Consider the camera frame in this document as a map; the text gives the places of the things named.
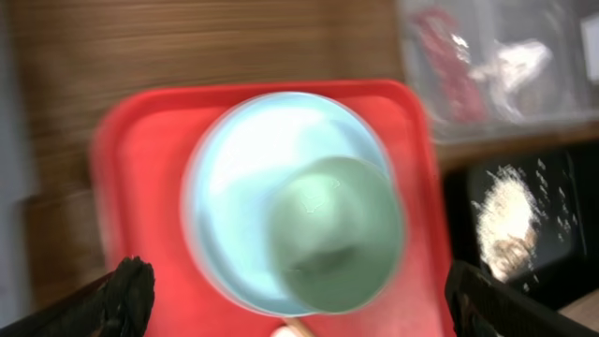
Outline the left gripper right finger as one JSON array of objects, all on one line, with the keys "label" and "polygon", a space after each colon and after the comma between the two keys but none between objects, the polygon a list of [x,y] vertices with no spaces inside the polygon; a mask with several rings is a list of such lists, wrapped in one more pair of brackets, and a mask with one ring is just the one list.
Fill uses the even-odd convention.
[{"label": "left gripper right finger", "polygon": [[446,303],[458,337],[598,337],[598,333],[456,260]]}]

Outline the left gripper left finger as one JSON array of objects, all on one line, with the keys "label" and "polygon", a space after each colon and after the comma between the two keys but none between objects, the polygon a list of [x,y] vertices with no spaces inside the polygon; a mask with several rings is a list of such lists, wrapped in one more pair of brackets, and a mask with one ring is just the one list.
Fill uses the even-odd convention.
[{"label": "left gripper left finger", "polygon": [[143,336],[155,293],[153,266],[126,257],[116,270],[1,329],[1,337]]}]

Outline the rice food scraps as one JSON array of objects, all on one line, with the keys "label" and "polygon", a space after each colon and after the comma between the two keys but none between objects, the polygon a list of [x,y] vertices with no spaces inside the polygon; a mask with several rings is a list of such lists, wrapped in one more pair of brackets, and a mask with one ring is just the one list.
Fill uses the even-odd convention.
[{"label": "rice food scraps", "polygon": [[473,199],[475,237],[483,267],[495,279],[540,282],[544,268],[577,250],[572,175],[561,156],[485,168],[484,191]]}]

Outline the green bowl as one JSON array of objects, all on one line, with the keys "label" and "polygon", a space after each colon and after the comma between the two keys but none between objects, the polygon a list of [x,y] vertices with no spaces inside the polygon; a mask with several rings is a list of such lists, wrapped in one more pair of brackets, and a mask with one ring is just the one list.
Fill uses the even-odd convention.
[{"label": "green bowl", "polygon": [[311,312],[344,314],[369,303],[397,270],[403,241],[392,181],[357,158],[312,163],[295,173],[271,204],[273,272]]}]

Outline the white plastic fork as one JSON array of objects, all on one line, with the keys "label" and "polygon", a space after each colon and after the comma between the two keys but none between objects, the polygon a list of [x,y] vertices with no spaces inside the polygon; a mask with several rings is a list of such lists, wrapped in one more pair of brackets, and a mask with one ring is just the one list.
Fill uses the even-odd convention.
[{"label": "white plastic fork", "polygon": [[302,337],[299,330],[291,326],[281,326],[277,328],[270,337]]}]

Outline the wooden chopstick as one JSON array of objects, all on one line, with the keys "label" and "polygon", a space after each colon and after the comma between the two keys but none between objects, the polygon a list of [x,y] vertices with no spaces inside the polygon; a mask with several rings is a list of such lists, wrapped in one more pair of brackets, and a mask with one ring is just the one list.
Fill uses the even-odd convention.
[{"label": "wooden chopstick", "polygon": [[285,317],[283,321],[294,337],[315,337],[315,334],[299,318]]}]

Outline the light blue dinner plate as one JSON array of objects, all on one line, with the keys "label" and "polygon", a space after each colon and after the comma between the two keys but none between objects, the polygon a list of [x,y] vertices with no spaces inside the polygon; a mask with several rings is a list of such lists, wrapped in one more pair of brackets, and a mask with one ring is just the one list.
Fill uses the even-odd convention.
[{"label": "light blue dinner plate", "polygon": [[395,189],[374,130],[355,111],[322,95],[252,97],[228,110],[201,139],[183,179],[183,233],[199,270],[228,300],[262,315],[323,314],[294,300],[275,277],[268,218],[275,193],[295,173],[328,157],[370,162]]}]

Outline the white tissue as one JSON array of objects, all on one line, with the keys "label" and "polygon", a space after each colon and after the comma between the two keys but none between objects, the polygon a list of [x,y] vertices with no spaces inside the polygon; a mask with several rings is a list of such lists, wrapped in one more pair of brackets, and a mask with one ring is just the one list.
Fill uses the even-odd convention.
[{"label": "white tissue", "polygon": [[537,80],[552,60],[550,48],[536,39],[499,43],[490,59],[480,66],[473,66],[468,76],[484,83],[496,110],[506,120],[515,121],[522,116],[520,108],[516,107],[516,95]]}]

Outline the red snack wrapper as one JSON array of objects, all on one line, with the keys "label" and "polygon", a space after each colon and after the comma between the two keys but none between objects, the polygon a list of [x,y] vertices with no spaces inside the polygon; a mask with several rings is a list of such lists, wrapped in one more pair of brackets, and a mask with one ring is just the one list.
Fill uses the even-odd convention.
[{"label": "red snack wrapper", "polygon": [[482,121],[485,104],[470,75],[470,53],[456,19],[440,7],[426,7],[411,16],[416,35],[438,81],[452,117],[463,123]]}]

